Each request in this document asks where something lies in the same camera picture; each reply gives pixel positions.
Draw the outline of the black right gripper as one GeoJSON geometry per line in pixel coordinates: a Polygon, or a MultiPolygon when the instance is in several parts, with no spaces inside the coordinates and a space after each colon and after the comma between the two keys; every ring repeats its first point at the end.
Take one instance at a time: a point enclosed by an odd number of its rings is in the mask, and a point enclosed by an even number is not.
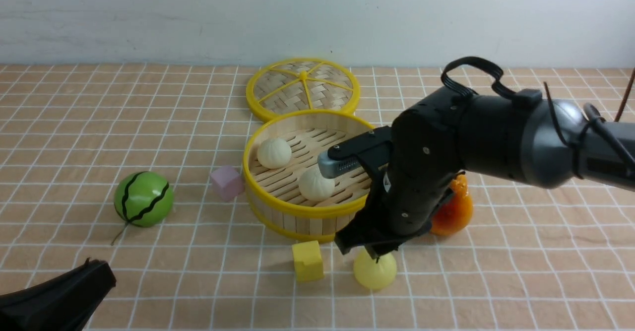
{"type": "Polygon", "coordinates": [[[454,168],[444,164],[417,164],[392,160],[374,180],[365,205],[335,234],[345,255],[364,247],[372,260],[397,251],[399,246],[430,231],[431,218],[451,195],[454,168]]]}

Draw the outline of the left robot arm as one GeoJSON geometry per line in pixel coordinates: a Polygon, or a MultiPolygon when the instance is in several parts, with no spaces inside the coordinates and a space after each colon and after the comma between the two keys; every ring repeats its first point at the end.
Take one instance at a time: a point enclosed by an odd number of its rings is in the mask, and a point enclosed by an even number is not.
{"type": "Polygon", "coordinates": [[[109,264],[90,258],[45,283],[2,295],[2,331],[81,331],[116,286],[109,264]]]}

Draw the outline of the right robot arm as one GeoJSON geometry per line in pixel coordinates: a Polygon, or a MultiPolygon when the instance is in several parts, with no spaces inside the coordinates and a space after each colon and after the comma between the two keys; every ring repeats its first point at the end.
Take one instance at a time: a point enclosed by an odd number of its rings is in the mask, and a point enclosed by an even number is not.
{"type": "Polygon", "coordinates": [[[392,125],[329,148],[319,167],[333,179],[362,166],[371,178],[365,205],[335,233],[342,254],[364,247],[378,258],[430,232],[454,196],[451,182],[470,171],[555,189],[587,179],[634,190],[634,125],[608,122],[594,106],[543,98],[461,97],[443,87],[392,125]]]}

